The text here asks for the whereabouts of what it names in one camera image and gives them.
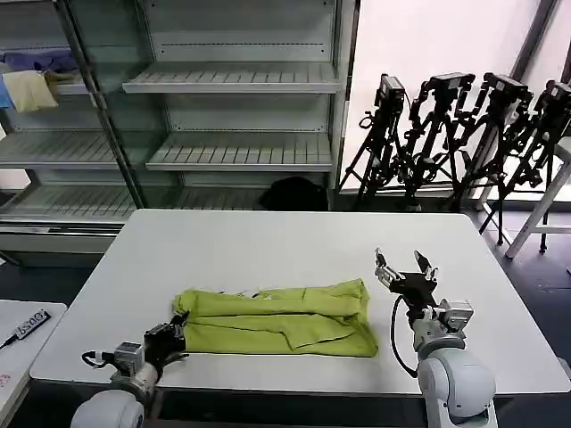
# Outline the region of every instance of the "green towel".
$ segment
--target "green towel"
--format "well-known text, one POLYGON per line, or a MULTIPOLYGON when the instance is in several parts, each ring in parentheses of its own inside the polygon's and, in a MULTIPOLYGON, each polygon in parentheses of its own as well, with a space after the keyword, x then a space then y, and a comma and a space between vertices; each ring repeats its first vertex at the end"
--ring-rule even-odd
POLYGON ((265 290, 253 298, 187 290, 174 300, 190 312, 186 350, 228 354, 373 357, 368 294, 361 279, 329 287, 265 290))

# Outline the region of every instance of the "dark floor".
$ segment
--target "dark floor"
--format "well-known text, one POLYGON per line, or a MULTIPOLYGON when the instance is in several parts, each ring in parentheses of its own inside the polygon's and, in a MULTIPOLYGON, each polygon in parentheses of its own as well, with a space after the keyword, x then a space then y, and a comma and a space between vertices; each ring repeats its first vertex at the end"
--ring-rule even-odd
MULTIPOLYGON (((470 217, 477 223, 478 213, 472 212, 470 217)), ((517 233, 523 225, 526 212, 510 212, 505 216, 505 227, 517 233)), ((571 224, 571 213, 555 213, 551 217, 551 224, 571 224)), ((514 284, 517 292, 529 308, 532 316, 542 329, 555 353, 571 362, 571 275, 567 272, 567 266, 571 266, 571 235, 550 235, 548 237, 548 250, 544 255, 539 254, 539 236, 533 235, 519 255, 509 261, 503 258, 503 248, 497 247, 497 231, 490 226, 484 233, 484 238, 489 243, 492 252, 504 268, 509 279, 514 284)), ((91 273, 90 268, 19 268, 4 264, 0 266, 0 299, 14 300, 43 300, 60 301, 70 304, 81 286, 91 273)), ((258 399, 265 401, 266 398, 254 396, 244 397, 217 396, 217 408, 225 408, 226 415, 215 415, 208 403, 212 403, 214 397, 209 399, 193 397, 189 400, 186 396, 173 396, 170 405, 166 406, 167 416, 175 416, 176 409, 184 408, 190 412, 190 416, 200 420, 227 421, 232 415, 240 415, 241 421, 250 423, 266 424, 335 424, 335 420, 341 421, 343 426, 383 426, 392 421, 391 417, 385 416, 394 412, 396 403, 380 403, 371 399, 358 399, 348 401, 346 398, 336 399, 306 399, 290 398, 283 405, 286 414, 276 414, 276 405, 266 403, 260 405, 258 399), (188 406, 188 403, 201 402, 205 409, 188 406), (307 415, 329 415, 326 419, 306 417, 307 415)), ((73 410, 85 398, 77 391, 70 391, 63 387, 45 387, 33 384, 29 396, 24 401, 21 409, 14 417, 12 428, 28 426, 69 426, 73 410)), ((421 417, 419 409, 422 402, 412 400, 409 404, 399 404, 399 412, 411 425, 418 426, 421 417)), ((571 425, 571 394, 555 397, 534 399, 526 402, 523 406, 512 408, 502 416, 501 428, 536 428, 536 427, 560 427, 571 425)))

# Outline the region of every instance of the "folded cloth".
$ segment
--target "folded cloth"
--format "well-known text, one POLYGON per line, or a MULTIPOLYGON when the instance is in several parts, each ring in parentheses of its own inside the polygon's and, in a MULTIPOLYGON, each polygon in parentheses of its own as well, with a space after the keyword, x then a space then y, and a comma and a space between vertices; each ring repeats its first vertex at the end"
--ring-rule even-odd
POLYGON ((0 109, 10 109, 12 108, 12 100, 10 99, 10 94, 8 94, 8 89, 4 84, 2 75, 0 74, 0 109))
POLYGON ((266 290, 253 298, 187 290, 174 300, 189 312, 186 350, 234 354, 373 357, 361 279, 329 287, 266 290))
POLYGON ((6 63, 12 71, 53 71, 68 73, 78 68, 70 49, 42 53, 8 52, 0 54, 0 62, 6 63))
POLYGON ((18 113, 57 107, 46 79, 37 71, 16 71, 3 75, 4 84, 18 113))

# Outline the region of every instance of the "tripod stand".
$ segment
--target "tripod stand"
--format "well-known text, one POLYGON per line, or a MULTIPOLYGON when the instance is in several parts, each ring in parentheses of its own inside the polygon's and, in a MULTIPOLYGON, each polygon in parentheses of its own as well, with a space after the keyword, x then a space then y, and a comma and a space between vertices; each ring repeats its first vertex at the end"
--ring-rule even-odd
POLYGON ((493 184, 502 185, 503 160, 509 150, 504 141, 504 123, 509 113, 510 106, 517 102, 531 101, 532 95, 527 91, 527 86, 502 75, 486 73, 476 104, 483 105, 489 91, 490 103, 486 114, 476 121, 473 126, 467 127, 461 137, 461 145, 468 144, 468 139, 482 126, 485 125, 482 138, 476 147, 473 158, 465 159, 467 163, 466 173, 459 186, 452 192, 451 211, 459 211, 461 199, 468 188, 474 188, 472 183, 484 177, 492 180, 493 184), (498 134, 498 146, 494 153, 494 131, 498 134))
MULTIPOLYGON (((503 189, 499 189, 499 200, 491 207, 488 217, 480 228, 480 234, 486 229, 488 223, 492 220, 495 212, 501 207, 503 201, 510 193, 515 190, 516 185, 530 183, 531 187, 536 187, 542 182, 540 171, 548 164, 547 183, 550 185, 550 179, 553 170, 553 156, 555 145, 563 136, 569 121, 571 120, 571 87, 568 85, 550 80, 547 82, 546 88, 540 95, 535 105, 538 120, 531 120, 527 130, 522 133, 527 136, 525 140, 522 138, 523 146, 519 146, 520 152, 525 149, 527 139, 536 128, 536 133, 531 144, 521 156, 519 165, 511 177, 507 185, 503 189), (541 154, 534 160, 534 154, 539 151, 541 154)), ((542 244, 540 252, 545 252, 545 235, 542 236, 542 244)))
POLYGON ((398 168, 396 162, 391 163, 393 144, 399 153, 399 158, 403 160, 405 158, 397 134, 404 94, 404 86, 399 79, 383 74, 375 97, 377 107, 375 115, 366 111, 367 116, 359 124, 361 128, 370 130, 355 158, 345 170, 345 176, 340 184, 340 187, 343 187, 349 175, 359 179, 360 188, 353 204, 354 210, 375 196, 380 187, 388 184, 395 177, 398 168), (355 167, 365 151, 369 153, 369 156, 367 167, 361 177, 355 172, 355 167))
POLYGON ((405 151, 412 159, 413 166, 410 170, 401 172, 401 179, 405 183, 404 198, 408 207, 418 206, 416 200, 417 190, 423 184, 433 181, 438 170, 441 170, 444 175, 451 179, 453 186, 458 183, 456 163, 454 162, 454 153, 457 149, 454 135, 456 134, 459 121, 452 121, 448 111, 451 110, 452 104, 458 98, 456 113, 457 115, 459 114, 475 78, 473 74, 463 73, 434 76, 422 84, 418 98, 412 103, 409 116, 409 119, 412 121, 412 129, 405 133, 404 136, 408 140, 405 151), (425 120, 422 121, 419 116, 420 106, 426 101, 429 93, 432 91, 434 91, 435 100, 434 110, 430 111, 426 115, 425 120), (417 140, 425 134, 428 124, 430 124, 430 129, 422 151, 414 155, 417 140), (448 153, 439 153, 434 158, 431 158, 434 140, 442 131, 443 126, 446 129, 445 147, 448 148, 448 153), (442 168, 447 159, 451 160, 450 174, 442 168))

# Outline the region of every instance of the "table leg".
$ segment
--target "table leg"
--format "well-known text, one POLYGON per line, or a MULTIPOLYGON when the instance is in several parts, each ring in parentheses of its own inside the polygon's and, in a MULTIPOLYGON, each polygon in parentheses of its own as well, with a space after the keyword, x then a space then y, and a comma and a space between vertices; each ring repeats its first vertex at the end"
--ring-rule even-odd
POLYGON ((543 214, 547 212, 553 200, 561 190, 561 187, 565 185, 567 180, 571 177, 571 161, 566 160, 561 169, 553 179, 551 185, 545 190, 545 195, 539 201, 535 210, 529 216, 527 221, 525 222, 524 226, 521 228, 519 233, 517 234, 514 242, 509 246, 508 250, 506 251, 505 256, 509 259, 513 259, 523 247, 529 235, 534 232, 535 227, 539 223, 539 220, 543 217, 543 214))

